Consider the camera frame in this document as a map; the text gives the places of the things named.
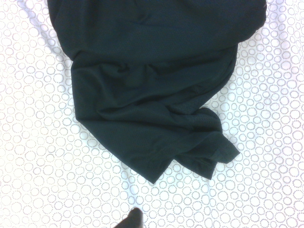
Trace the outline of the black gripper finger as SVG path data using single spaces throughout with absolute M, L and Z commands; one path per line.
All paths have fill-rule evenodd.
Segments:
M 127 218 L 123 219 L 118 228 L 143 228 L 143 213 L 139 208 L 132 209 Z

